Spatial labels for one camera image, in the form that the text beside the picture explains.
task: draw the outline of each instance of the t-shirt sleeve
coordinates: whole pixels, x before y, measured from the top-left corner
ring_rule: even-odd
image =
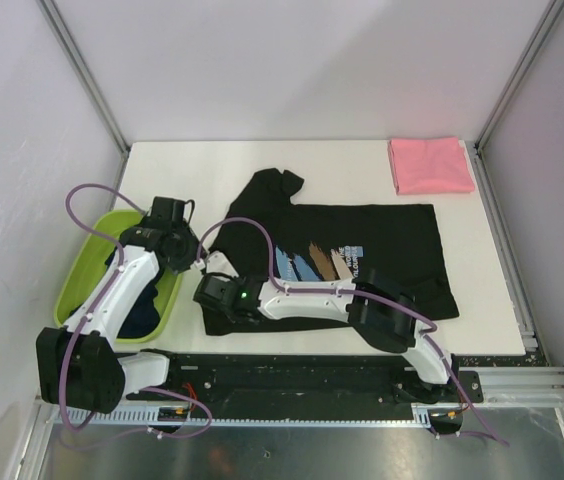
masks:
[[[300,191],[304,179],[277,168],[253,174],[244,190],[229,207],[229,216],[250,216],[291,205],[291,197]]]

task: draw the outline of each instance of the metal floor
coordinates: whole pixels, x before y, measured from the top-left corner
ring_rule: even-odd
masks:
[[[235,480],[564,480],[564,441],[553,409],[483,410],[511,448],[423,429],[215,427],[190,440],[136,434],[85,453],[58,443],[55,425],[40,478]],[[95,425],[79,445],[129,427]],[[478,429],[472,415],[465,430]]]

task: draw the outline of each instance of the cable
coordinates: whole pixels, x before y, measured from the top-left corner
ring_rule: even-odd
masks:
[[[430,332],[435,332],[438,329],[438,326],[433,323],[433,321],[429,320],[428,318],[426,318],[424,315],[411,310],[410,308],[404,307],[402,305],[400,305],[397,302],[394,302],[393,300],[389,300],[388,298],[384,298],[381,297],[379,295],[376,295],[374,293],[370,293],[370,292],[363,292],[363,291],[359,291],[359,290],[350,290],[350,289],[342,289],[342,290],[336,290],[334,288],[286,288],[284,285],[280,284],[277,280],[277,278],[275,278],[275,273],[273,272],[273,241],[271,240],[271,236],[269,235],[269,232],[266,231],[266,229],[260,225],[258,222],[256,222],[255,220],[252,220],[250,218],[246,218],[246,217],[230,217],[230,218],[226,218],[214,225],[212,225],[206,232],[204,232],[204,234],[202,235],[202,237],[200,237],[200,244],[198,245],[198,251],[197,251],[197,255],[196,255],[196,260],[199,261],[202,258],[202,251],[203,251],[203,244],[204,244],[204,240],[206,240],[206,238],[209,236],[209,234],[211,232],[213,232],[216,228],[221,227],[222,225],[226,225],[229,223],[248,223],[249,225],[253,225],[254,227],[256,227],[258,230],[260,230],[260,232],[262,233],[262,235],[264,235],[264,239],[266,240],[266,244],[269,250],[269,267],[268,267],[268,275],[269,275],[269,280],[271,281],[271,283],[273,284],[273,286],[275,288],[277,288],[279,291],[281,292],[287,292],[287,293],[304,293],[304,294],[314,294],[314,293],[319,293],[319,294],[328,294],[328,295],[341,295],[341,294],[345,294],[345,295],[356,295],[358,297],[364,297],[367,298],[369,300],[375,300],[376,302],[380,302],[380,303],[384,303],[385,305],[394,308],[396,310],[399,310],[407,315],[411,315],[414,318],[417,318],[418,320],[420,320],[422,323],[426,324],[429,328],[426,330],[422,330],[422,333],[430,333]]]
[[[494,438],[490,434],[484,433],[484,432],[460,432],[460,431],[457,431],[455,433],[438,433],[435,430],[435,428],[433,428],[433,427],[429,428],[428,430],[433,435],[435,435],[436,440],[440,439],[442,437],[444,437],[444,438],[476,437],[476,438],[486,438],[487,440],[494,440]]]
[[[71,335],[71,338],[69,339],[69,343],[66,347],[66,351],[64,352],[64,357],[62,358],[62,364],[60,366],[60,379],[59,379],[60,388],[58,392],[58,397],[59,397],[58,403],[60,404],[60,416],[62,417],[62,423],[64,424],[64,426],[68,428],[70,431],[72,431],[73,433],[77,433],[81,431],[84,427],[86,427],[88,423],[91,421],[91,419],[93,418],[93,416],[95,415],[95,412],[91,412],[84,420],[84,422],[82,422],[77,427],[73,425],[69,420],[69,413],[66,405],[66,385],[69,375],[69,365],[71,363],[71,356],[73,355],[73,349],[75,348],[75,344],[78,341],[82,329],[84,329],[84,326],[89,321],[89,317],[93,315],[93,312],[99,305],[100,301],[104,298],[104,296],[107,294],[113,283],[117,280],[118,276],[121,273],[120,267],[124,265],[124,247],[122,247],[120,241],[115,237],[112,237],[102,232],[98,232],[94,228],[91,228],[88,225],[82,223],[80,219],[73,212],[73,208],[71,207],[71,200],[73,199],[73,196],[77,192],[79,192],[80,190],[84,190],[85,188],[98,188],[100,190],[106,190],[107,192],[113,193],[114,195],[120,197],[122,200],[127,202],[131,207],[133,207],[135,210],[140,212],[142,215],[144,215],[145,213],[144,210],[138,207],[125,195],[121,194],[120,192],[118,192],[117,190],[111,187],[107,187],[106,185],[101,185],[99,183],[83,183],[81,185],[77,185],[76,187],[73,187],[71,189],[71,191],[67,194],[66,199],[64,200],[64,207],[66,208],[66,213],[69,215],[71,220],[73,220],[73,222],[78,227],[80,227],[82,230],[85,230],[86,232],[92,235],[96,235],[100,238],[103,238],[104,240],[108,240],[109,242],[113,243],[113,245],[115,245],[115,248],[118,251],[118,268],[115,268],[113,270],[113,274],[111,275],[111,277],[109,277],[109,280],[106,282],[102,290],[100,290],[100,292],[95,297],[95,299],[93,299],[91,305],[87,307],[86,313],[80,319],[78,326],[76,327],[75,331]]]
[[[189,219],[186,221],[186,223],[188,223],[190,227],[191,219],[193,218],[193,212],[195,212],[195,200],[190,198],[186,202],[184,202],[184,205],[191,205],[191,210],[189,211]]]
[[[364,297],[364,298],[367,298],[369,300],[374,300],[376,302],[382,303],[382,304],[387,305],[389,307],[395,308],[396,310],[404,312],[407,315],[411,315],[412,317],[414,317],[414,318],[420,320],[421,322],[423,322],[424,324],[426,324],[429,328],[421,331],[421,333],[424,334],[423,338],[433,347],[435,352],[440,356],[440,359],[442,360],[442,364],[444,365],[444,368],[446,369],[447,373],[449,374],[449,377],[451,378],[451,380],[453,381],[453,383],[455,384],[455,386],[458,389],[458,393],[464,397],[464,399],[466,400],[466,403],[469,406],[469,408],[471,409],[471,411],[475,414],[475,416],[480,421],[482,426],[488,431],[488,433],[484,433],[484,432],[463,432],[464,436],[479,436],[479,437],[485,437],[485,438],[488,437],[488,438],[495,440],[498,443],[500,443],[500,444],[502,444],[506,447],[509,446],[509,443],[506,440],[504,440],[502,437],[500,437],[491,428],[491,426],[484,419],[484,417],[478,412],[478,410],[475,407],[475,405],[473,404],[473,402],[471,402],[471,399],[469,398],[466,391],[464,390],[464,387],[462,387],[460,380],[458,380],[457,376],[453,372],[453,369],[451,368],[451,365],[449,365],[449,362],[446,360],[444,352],[442,351],[440,346],[429,335],[427,335],[428,333],[435,332],[438,329],[437,325],[435,323],[433,323],[433,321],[431,321],[430,319],[423,316],[422,314],[415,312],[415,311],[413,311],[409,308],[406,308],[406,307],[400,305],[399,303],[396,303],[392,300],[389,300],[388,298],[384,298],[384,297],[381,297],[379,295],[375,295],[375,294],[369,293],[369,292],[363,292],[363,291],[358,291],[358,290],[350,290],[350,289],[342,289],[342,290],[337,291],[335,289],[329,289],[329,288],[296,288],[296,287],[285,288],[285,286],[280,284],[278,282],[277,278],[275,278],[275,273],[273,271],[273,250],[274,249],[273,249],[273,240],[271,239],[271,236],[269,235],[269,233],[266,231],[266,229],[260,223],[256,222],[253,219],[246,218],[246,217],[229,217],[229,218],[226,218],[226,219],[212,225],[206,232],[204,232],[202,237],[200,237],[200,244],[198,245],[196,260],[199,261],[202,258],[204,240],[211,234],[211,232],[213,232],[215,229],[221,227],[222,225],[226,225],[226,224],[229,224],[229,223],[237,223],[237,222],[247,223],[249,225],[253,225],[264,236],[264,239],[266,240],[266,244],[267,244],[267,247],[268,247],[268,260],[269,260],[268,261],[268,276],[269,276],[269,280],[275,286],[275,288],[277,288],[278,290],[280,290],[282,292],[286,292],[286,293],[295,293],[295,294],[302,294],[302,293],[323,294],[324,293],[324,294],[331,294],[331,295],[336,295],[336,294],[338,294],[338,295],[340,295],[340,294],[356,295],[356,296]]]
[[[453,380],[453,383],[455,383],[455,386],[458,389],[458,393],[460,395],[462,395],[462,397],[464,397],[464,400],[466,401],[467,405],[469,406],[469,408],[471,409],[471,411],[475,414],[476,418],[478,419],[478,421],[482,424],[482,426],[484,427],[484,429],[489,432],[488,434],[491,436],[491,438],[493,440],[495,440],[498,443],[501,443],[502,445],[504,445],[505,447],[509,446],[509,442],[507,442],[506,440],[504,440],[502,437],[500,437],[496,431],[494,429],[491,428],[491,426],[489,425],[489,423],[486,421],[486,419],[482,416],[482,414],[478,411],[478,409],[475,407],[475,405],[473,404],[473,402],[471,401],[471,399],[469,398],[469,395],[466,393],[466,391],[464,390],[464,387],[462,386],[462,384],[460,383],[460,380],[458,380],[458,377],[455,375],[455,373],[453,372],[453,369],[451,368],[451,365],[449,365],[449,362],[446,360],[446,357],[444,356],[444,352],[442,351],[442,349],[440,348],[440,346],[435,343],[435,341],[428,335],[424,335],[424,339],[429,342],[429,344],[431,345],[431,347],[433,347],[433,350],[435,350],[435,352],[440,356],[440,360],[442,360],[442,363],[444,364],[444,368],[446,368],[446,371],[449,373],[451,379]]]
[[[107,192],[113,193],[114,195],[120,197],[122,200],[127,202],[131,207],[133,207],[135,210],[137,210],[142,215],[144,215],[146,213],[144,210],[142,210],[140,207],[138,207],[134,202],[132,202],[125,195],[121,194],[120,192],[118,192],[117,190],[115,190],[113,188],[107,187],[106,185],[101,185],[99,183],[84,183],[84,184],[81,184],[81,185],[74,187],[67,194],[66,199],[64,201],[64,206],[66,208],[66,211],[67,211],[69,217],[71,218],[71,220],[73,220],[73,222],[76,225],[78,225],[80,228],[82,228],[83,230],[85,230],[86,232],[88,232],[92,235],[96,235],[100,238],[103,238],[105,240],[110,241],[111,243],[113,243],[115,245],[117,252],[118,252],[118,268],[115,268],[115,270],[113,271],[113,274],[111,275],[109,280],[106,282],[106,284],[104,285],[104,287],[102,288],[100,293],[95,297],[95,299],[93,300],[93,303],[91,303],[91,305],[89,305],[89,307],[87,308],[86,314],[80,319],[78,326],[76,327],[75,331],[71,335],[71,338],[69,339],[69,343],[67,345],[66,351],[64,353],[64,357],[62,359],[62,365],[60,367],[60,382],[59,382],[60,388],[59,388],[59,395],[58,395],[59,396],[59,402],[58,403],[60,404],[60,416],[62,417],[62,423],[64,424],[64,426],[73,433],[78,433],[82,429],[84,429],[84,427],[86,427],[88,425],[88,423],[91,421],[91,419],[95,415],[95,412],[91,412],[87,416],[87,418],[77,427],[75,425],[73,425],[71,423],[71,421],[69,420],[69,414],[68,414],[67,404],[66,404],[66,386],[67,386],[67,379],[68,379],[68,373],[69,373],[69,365],[71,363],[71,356],[73,355],[73,350],[74,350],[75,344],[77,343],[77,340],[80,336],[80,333],[82,332],[86,323],[89,321],[89,316],[93,314],[93,312],[97,308],[97,306],[100,303],[100,301],[102,300],[102,298],[104,298],[106,293],[111,288],[111,285],[113,285],[113,283],[115,282],[117,277],[120,275],[120,273],[121,273],[120,267],[122,267],[124,265],[124,247],[122,247],[122,244],[119,242],[119,240],[117,238],[112,237],[110,235],[107,235],[105,233],[98,232],[97,230],[95,230],[95,229],[89,227],[88,225],[82,223],[80,221],[80,219],[78,219],[77,216],[75,215],[75,213],[73,212],[73,208],[71,206],[71,200],[73,199],[73,196],[77,192],[79,192],[80,190],[83,190],[85,188],[98,188],[98,189],[101,189],[101,190],[106,190]],[[192,215],[193,210],[195,208],[195,202],[193,202],[193,200],[191,200],[190,202],[191,202],[191,215]],[[181,400],[190,401],[193,405],[199,406],[207,414],[207,418],[208,418],[207,423],[200,430],[198,430],[194,433],[191,433],[191,434],[186,434],[186,435],[173,435],[173,434],[169,434],[169,433],[166,433],[166,432],[161,432],[159,434],[159,438],[162,438],[162,436],[166,436],[166,437],[169,437],[169,438],[190,438],[190,437],[194,437],[196,435],[199,435],[199,434],[205,432],[211,426],[211,422],[213,421],[211,411],[208,409],[208,407],[206,405],[204,405],[202,402],[199,402],[197,400],[197,397],[195,399],[192,399],[192,398],[186,397],[184,395],[180,395],[180,394],[175,393],[175,392],[170,392],[168,390],[163,390],[163,389],[155,388],[155,387],[148,387],[148,388],[143,389],[143,391],[160,393],[162,395],[167,395],[167,396],[179,398]],[[128,432],[123,432],[122,434],[116,435],[116,436],[112,437],[110,440],[114,440],[116,438],[120,438],[122,436],[126,436],[126,435],[129,435],[131,433],[135,433],[137,431],[138,431],[138,429],[132,429],[132,430],[129,430]]]
[[[456,416],[456,415],[462,415],[464,412],[466,412],[469,409],[469,404],[466,403],[464,400],[464,397],[462,397],[462,394],[458,392],[458,408],[454,409],[454,410],[448,410],[448,411],[444,411],[444,412],[434,412],[434,413],[429,413],[429,417],[452,417],[452,416]]]
[[[73,450],[73,451],[76,451],[76,452],[86,452],[86,451],[92,450],[94,448],[103,447],[104,445],[108,445],[109,443],[113,442],[114,440],[117,440],[118,438],[126,437],[126,436],[132,435],[134,433],[140,433],[140,432],[153,433],[153,434],[157,435],[158,439],[162,439],[163,437],[167,437],[167,438],[192,438],[192,437],[196,437],[198,435],[201,435],[202,433],[206,432],[209,428],[211,428],[211,424],[213,423],[213,415],[211,414],[211,410],[209,410],[209,408],[206,405],[204,405],[202,402],[198,401],[197,398],[187,397],[185,395],[180,395],[179,393],[171,392],[169,390],[164,390],[162,388],[156,388],[156,387],[143,388],[142,391],[159,393],[161,395],[167,395],[167,396],[170,396],[170,397],[173,397],[173,398],[177,398],[178,400],[184,400],[186,402],[190,402],[194,407],[200,407],[202,410],[204,410],[204,413],[206,413],[206,416],[207,416],[206,423],[199,430],[196,430],[195,432],[191,432],[191,433],[185,433],[185,434],[167,433],[167,432],[161,431],[160,429],[156,429],[156,428],[149,427],[149,426],[131,428],[129,430],[125,430],[123,432],[120,432],[117,435],[113,435],[112,437],[109,437],[105,440],[102,440],[102,441],[96,442],[96,443],[92,443],[91,445],[86,445],[84,447],[77,447],[77,446],[74,446],[74,445],[68,445],[62,439],[62,437],[60,437],[59,438],[60,445],[62,445],[65,448],[68,448],[69,450]]]
[[[198,395],[197,393],[195,393],[195,390],[193,389],[193,385],[191,385],[191,383],[186,382],[184,385],[184,388],[186,388],[189,392],[189,397],[197,400],[198,399]],[[189,412],[193,412],[193,410],[195,410],[195,404],[193,404],[191,406],[191,409],[189,410]]]

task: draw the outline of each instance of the red wire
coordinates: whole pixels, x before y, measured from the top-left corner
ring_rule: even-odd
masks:
[[[464,396],[460,392],[458,392],[458,397],[460,397],[460,400],[465,400]],[[466,403],[464,408],[462,410],[460,410],[460,413],[464,413],[469,409],[469,403],[466,400],[464,402],[461,402],[461,403]]]
[[[193,399],[193,400],[197,400],[198,396],[195,393],[195,390],[193,390],[193,385],[191,385],[189,382],[184,384],[184,388],[186,388],[189,391],[189,396]],[[191,412],[195,410],[195,404],[193,404],[193,406],[191,407]]]

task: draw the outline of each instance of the graphic print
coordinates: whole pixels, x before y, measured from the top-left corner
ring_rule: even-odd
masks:
[[[354,278],[359,274],[359,259],[363,256],[364,249],[360,246],[344,246],[326,253],[311,242],[309,259],[275,247],[278,275],[287,281],[319,282]]]

